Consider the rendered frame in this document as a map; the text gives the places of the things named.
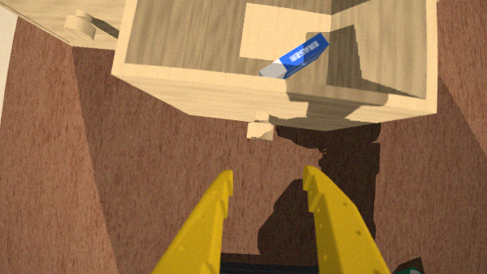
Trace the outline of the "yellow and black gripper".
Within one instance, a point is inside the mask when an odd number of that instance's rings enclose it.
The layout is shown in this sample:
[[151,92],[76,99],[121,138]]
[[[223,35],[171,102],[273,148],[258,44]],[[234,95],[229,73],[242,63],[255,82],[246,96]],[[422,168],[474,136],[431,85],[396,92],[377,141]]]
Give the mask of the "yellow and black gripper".
[[[320,274],[391,274],[356,205],[318,168],[304,166]],[[151,274],[219,274],[233,172],[212,182]]]

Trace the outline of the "blue and white eraser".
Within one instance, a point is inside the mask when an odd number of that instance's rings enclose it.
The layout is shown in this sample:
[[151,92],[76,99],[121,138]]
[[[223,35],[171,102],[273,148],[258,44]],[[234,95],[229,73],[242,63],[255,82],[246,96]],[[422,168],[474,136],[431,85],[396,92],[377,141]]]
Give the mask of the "blue and white eraser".
[[260,70],[259,77],[286,79],[317,60],[328,45],[328,41],[319,33]]

